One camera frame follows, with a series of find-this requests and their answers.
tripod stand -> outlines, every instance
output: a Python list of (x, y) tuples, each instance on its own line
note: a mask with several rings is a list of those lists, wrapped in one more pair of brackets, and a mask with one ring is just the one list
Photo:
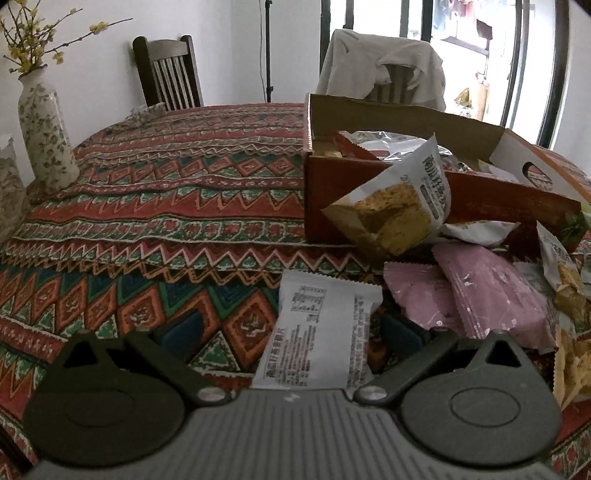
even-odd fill
[(271, 27), (269, 25), (269, 11), (271, 9), (272, 0), (265, 0), (265, 36), (267, 43), (267, 103), (271, 103), (271, 39), (269, 38)]

patterned tablecloth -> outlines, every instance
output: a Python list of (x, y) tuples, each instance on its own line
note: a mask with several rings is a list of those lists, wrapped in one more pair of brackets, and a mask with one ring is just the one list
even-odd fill
[[(244, 387), (277, 316), (283, 269), (379, 281), (353, 248), (305, 243), (303, 122), (302, 105), (201, 108), (118, 124), (80, 145), (78, 182), (0, 248), (0, 423), (31, 458), (24, 407), (78, 329), (111, 338), (198, 309), (205, 329), (191, 367)], [(373, 322), (375, 372), (391, 357), (378, 332)], [(550, 460), (567, 477), (583, 478), (591, 455), (591, 405), (582, 407), (585, 421), (565, 414)], [(0, 480), (14, 478), (0, 465)]]

white vase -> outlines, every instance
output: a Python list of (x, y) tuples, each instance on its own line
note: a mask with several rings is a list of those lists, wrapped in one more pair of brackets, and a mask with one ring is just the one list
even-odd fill
[(36, 180), (48, 194), (76, 181), (80, 170), (57, 99), (57, 92), (44, 80), (46, 67), (22, 75), (23, 91), (18, 100), (22, 136)]

grey ribbed plastic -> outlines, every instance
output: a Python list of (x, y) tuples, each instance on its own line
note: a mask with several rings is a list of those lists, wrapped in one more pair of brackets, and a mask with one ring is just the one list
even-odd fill
[(120, 468), (69, 469), (41, 462), (27, 480), (545, 480), (542, 463), (479, 472), (432, 459), (385, 410), (341, 391), (244, 390), (224, 407), (195, 411), (160, 452)]

open cardboard box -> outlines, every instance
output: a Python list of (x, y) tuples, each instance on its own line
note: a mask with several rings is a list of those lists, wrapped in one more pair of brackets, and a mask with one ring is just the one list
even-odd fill
[[(537, 249), (536, 220), (560, 235), (580, 213), (580, 202), (591, 200), (585, 186), (555, 160), (555, 155), (548, 155), (503, 127), (419, 106), (314, 94), (308, 96), (307, 113), (305, 227), (310, 243), (348, 243), (321, 210), (390, 166), (374, 160), (331, 157), (329, 152), (335, 146), (330, 134), (340, 130), (389, 131), (425, 139), (435, 134), (440, 145), (469, 166), (478, 169), (478, 160), (483, 160), (512, 173), (522, 184), (446, 172), (452, 190), (448, 221), (521, 222), (518, 243), (522, 246), (533, 242)], [(550, 179), (553, 193), (537, 189), (528, 179), (531, 167), (539, 168)], [(566, 247), (573, 250), (576, 243), (574, 240)]]

